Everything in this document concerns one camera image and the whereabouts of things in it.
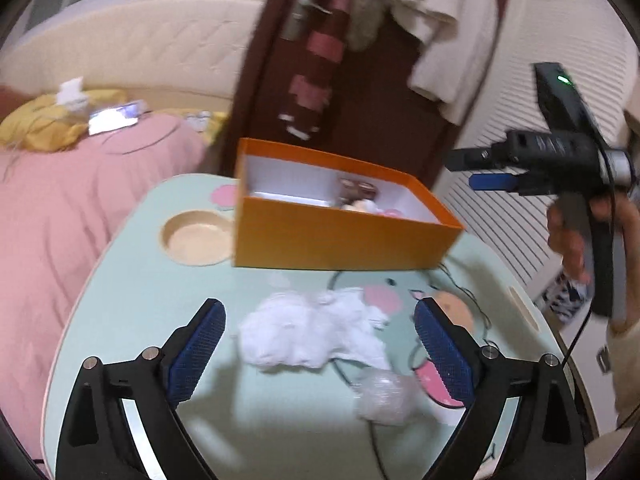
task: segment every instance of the wooden door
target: wooden door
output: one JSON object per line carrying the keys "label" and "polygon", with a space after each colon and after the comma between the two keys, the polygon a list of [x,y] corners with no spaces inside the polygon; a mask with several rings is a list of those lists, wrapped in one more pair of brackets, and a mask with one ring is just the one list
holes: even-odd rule
{"label": "wooden door", "polygon": [[[361,53],[347,51],[334,79],[321,131],[310,141],[287,133],[278,115],[305,59],[305,39],[280,37],[294,0],[268,0],[249,47],[226,133],[222,168],[231,174],[240,137],[301,144],[405,171],[428,186],[460,132],[437,104],[406,82],[419,42],[387,14],[378,38]],[[500,15],[506,0],[498,0]]]}

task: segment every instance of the smartphone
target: smartphone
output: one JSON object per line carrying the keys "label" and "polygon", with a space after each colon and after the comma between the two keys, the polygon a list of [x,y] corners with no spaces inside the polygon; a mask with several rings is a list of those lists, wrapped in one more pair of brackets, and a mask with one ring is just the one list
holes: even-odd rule
{"label": "smartphone", "polygon": [[136,124],[146,112],[144,101],[133,101],[122,106],[105,108],[89,116],[89,135],[103,134]]}

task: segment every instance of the pink blanket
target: pink blanket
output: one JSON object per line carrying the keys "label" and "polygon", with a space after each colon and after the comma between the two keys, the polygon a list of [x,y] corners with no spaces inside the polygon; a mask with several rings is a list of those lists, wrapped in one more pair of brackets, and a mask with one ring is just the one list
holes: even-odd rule
{"label": "pink blanket", "polygon": [[152,116],[69,152],[0,152],[0,409],[32,458],[49,369],[94,264],[146,193],[195,171],[205,148],[182,121]]}

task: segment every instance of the blue gripper pad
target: blue gripper pad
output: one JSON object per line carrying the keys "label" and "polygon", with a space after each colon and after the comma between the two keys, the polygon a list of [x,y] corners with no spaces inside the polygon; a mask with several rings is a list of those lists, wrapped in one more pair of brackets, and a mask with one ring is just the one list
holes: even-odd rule
{"label": "blue gripper pad", "polygon": [[462,357],[424,300],[415,307],[414,323],[415,331],[429,353],[429,358],[433,361],[449,395],[468,408],[475,398],[471,366]]}
{"label": "blue gripper pad", "polygon": [[169,359],[175,355],[164,374],[166,398],[172,408],[191,399],[225,325],[224,305],[207,300],[191,322],[177,329],[163,347]]}

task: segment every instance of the light green table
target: light green table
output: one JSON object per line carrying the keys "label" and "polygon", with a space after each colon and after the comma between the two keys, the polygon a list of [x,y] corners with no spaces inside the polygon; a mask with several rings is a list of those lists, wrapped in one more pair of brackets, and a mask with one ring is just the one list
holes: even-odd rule
{"label": "light green table", "polygon": [[[243,269],[233,268],[230,262],[185,267],[168,259],[159,247],[158,233],[169,217],[188,209],[214,208],[210,194],[229,183],[233,181],[219,176],[190,174],[161,184],[129,218],[95,269],[66,331],[47,394],[43,440],[52,472],[66,404],[82,361],[91,355],[105,364],[133,359],[148,346],[164,344],[206,298],[218,298],[226,307],[226,332],[193,398],[178,407],[181,420],[218,478],[380,477],[366,424],[354,416],[354,395],[331,367],[317,372],[262,373],[238,357],[238,324],[277,291],[278,282],[288,281],[300,292],[315,292],[327,288],[334,272]],[[535,361],[546,352],[559,355],[551,330],[533,304],[525,301],[538,331],[513,306],[510,286],[521,297],[526,295],[480,240],[462,235],[446,264],[455,280],[478,297],[493,323],[488,337],[505,355]],[[394,368],[409,374],[408,355],[416,342],[410,320],[416,302],[410,291],[429,292],[430,284],[455,290],[441,271],[345,272],[335,286],[385,285],[389,279],[404,310],[392,317],[380,337]],[[477,338],[481,327],[477,316]],[[356,377],[354,365],[343,367],[350,378]],[[511,399],[494,437],[496,456],[504,446],[515,407]],[[413,422],[400,428],[377,428],[382,460],[392,480],[419,480],[436,459],[453,430],[434,418],[434,410],[441,409],[424,396]],[[142,433],[130,402],[126,410],[134,436]]]}

